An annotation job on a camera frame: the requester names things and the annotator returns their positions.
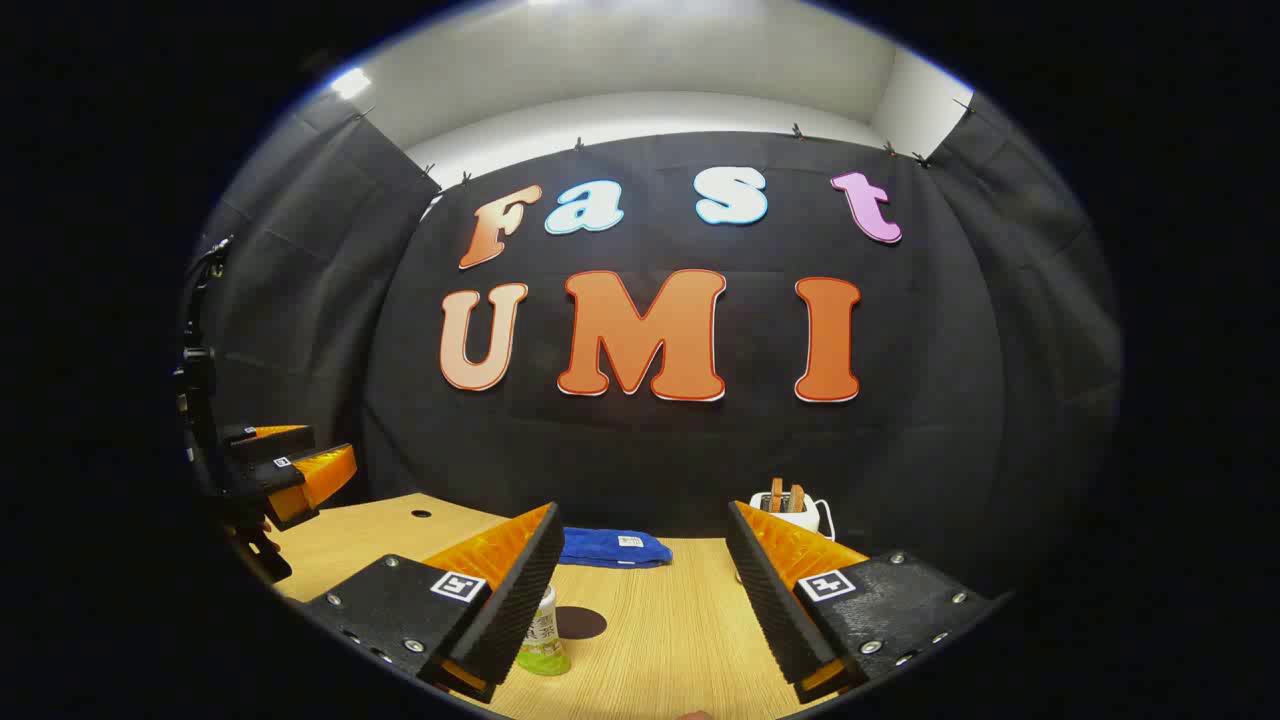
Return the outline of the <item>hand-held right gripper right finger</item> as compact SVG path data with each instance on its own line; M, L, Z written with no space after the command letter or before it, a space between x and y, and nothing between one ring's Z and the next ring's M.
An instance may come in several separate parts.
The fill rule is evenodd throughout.
M1000 607L914 552L868 556L740 501L727 548L803 703L904 673Z

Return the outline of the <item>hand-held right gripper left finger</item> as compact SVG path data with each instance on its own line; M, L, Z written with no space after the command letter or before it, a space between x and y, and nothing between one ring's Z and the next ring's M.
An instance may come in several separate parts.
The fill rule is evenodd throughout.
M561 509L544 503L425 560L388 553L302 606L406 676L488 703L509 675L563 546Z

